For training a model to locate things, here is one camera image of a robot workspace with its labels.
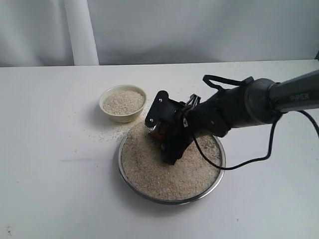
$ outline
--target white table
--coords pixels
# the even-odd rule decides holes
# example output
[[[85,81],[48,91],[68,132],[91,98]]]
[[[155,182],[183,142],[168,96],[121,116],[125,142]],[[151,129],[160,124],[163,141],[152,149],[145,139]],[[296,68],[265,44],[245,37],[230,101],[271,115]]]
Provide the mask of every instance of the white table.
[[[318,238],[319,140],[303,115],[282,118],[270,160],[226,172],[196,203],[165,206],[121,180],[116,148],[132,125],[98,108],[118,84],[141,86],[150,105],[162,89],[175,100],[207,99],[214,90],[204,74],[285,81],[316,69],[317,60],[0,68],[0,238]],[[226,164],[265,155],[269,129],[231,130],[221,140]]]

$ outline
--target uncooked rice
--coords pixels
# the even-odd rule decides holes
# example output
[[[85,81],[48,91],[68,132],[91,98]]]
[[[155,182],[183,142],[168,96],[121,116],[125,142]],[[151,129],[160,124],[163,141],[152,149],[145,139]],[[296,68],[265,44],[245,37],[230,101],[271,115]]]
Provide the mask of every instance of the uncooked rice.
[[[198,139],[205,155],[221,164],[220,150],[207,135]],[[130,183],[143,194],[160,200],[184,200],[206,191],[220,170],[207,163],[192,143],[174,166],[160,159],[159,143],[148,134],[143,122],[128,133],[121,154],[122,167]]]
[[[110,114],[123,116],[138,111],[144,101],[144,97],[138,92],[119,91],[104,100],[103,108]]]

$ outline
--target metal bowl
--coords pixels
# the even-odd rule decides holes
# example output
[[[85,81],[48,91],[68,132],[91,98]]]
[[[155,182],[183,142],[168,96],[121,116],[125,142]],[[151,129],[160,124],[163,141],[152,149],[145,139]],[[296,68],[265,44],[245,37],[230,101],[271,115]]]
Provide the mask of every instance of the metal bowl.
[[[221,158],[221,166],[222,167],[225,167],[226,165],[226,157],[225,157],[225,151],[224,151],[224,148],[221,144],[221,142],[219,141],[219,139],[213,135],[212,136],[212,139],[216,142],[217,144],[217,147],[219,149],[219,153],[220,153],[220,158]],[[123,146],[125,144],[125,141],[127,140],[127,135],[123,138],[121,144],[120,144],[120,148],[119,148],[119,170],[120,170],[120,174],[121,174],[121,177],[123,178],[123,180],[126,182],[126,184],[135,192],[137,193],[138,195],[140,195],[141,197],[147,199],[147,200],[150,200],[152,202],[155,202],[155,203],[160,203],[160,204],[166,204],[166,205],[181,205],[181,204],[187,204],[187,203],[191,203],[191,202],[194,202],[194,201],[197,201],[205,196],[207,196],[209,193],[211,193],[216,187],[217,185],[219,184],[220,180],[222,179],[223,175],[224,175],[224,170],[220,170],[219,171],[219,175],[217,176],[216,180],[212,183],[212,185],[207,188],[204,192],[194,196],[194,197],[191,197],[191,198],[187,198],[187,199],[183,199],[183,200],[176,200],[176,201],[169,201],[169,200],[162,200],[162,199],[157,199],[157,198],[154,198],[154,197],[151,197],[149,195],[146,195],[145,193],[137,190],[134,185],[132,185],[132,183],[129,181],[129,179],[127,178],[124,170],[123,170],[123,167],[122,167],[122,158],[121,158],[121,155],[122,155],[122,149],[123,149]]]

